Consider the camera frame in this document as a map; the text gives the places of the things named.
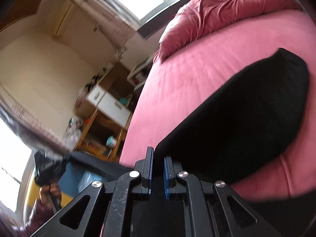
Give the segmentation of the person's left hand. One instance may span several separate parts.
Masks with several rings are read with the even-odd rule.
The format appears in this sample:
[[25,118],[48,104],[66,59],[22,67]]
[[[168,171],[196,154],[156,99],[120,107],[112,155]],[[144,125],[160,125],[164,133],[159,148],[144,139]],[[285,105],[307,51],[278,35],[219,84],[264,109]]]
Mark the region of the person's left hand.
[[58,208],[60,208],[60,203],[61,203],[61,191],[58,186],[57,181],[52,182],[50,185],[43,185],[40,188],[40,200],[41,204],[49,209],[52,209],[52,204],[49,200],[51,198],[52,200],[58,201]]

